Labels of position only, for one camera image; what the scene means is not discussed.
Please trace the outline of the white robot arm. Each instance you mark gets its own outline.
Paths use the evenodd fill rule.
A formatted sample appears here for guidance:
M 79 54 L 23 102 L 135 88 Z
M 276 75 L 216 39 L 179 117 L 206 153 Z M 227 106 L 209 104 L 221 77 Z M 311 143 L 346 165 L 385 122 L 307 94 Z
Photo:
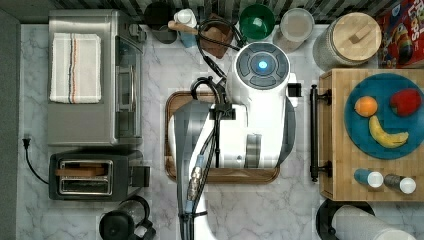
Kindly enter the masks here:
M 289 156 L 296 120 L 288 87 L 295 79 L 283 50 L 254 42 L 239 50 L 219 82 L 192 83 L 192 100 L 168 122 L 181 240 L 216 240 L 203 193 L 212 168 L 272 169 Z

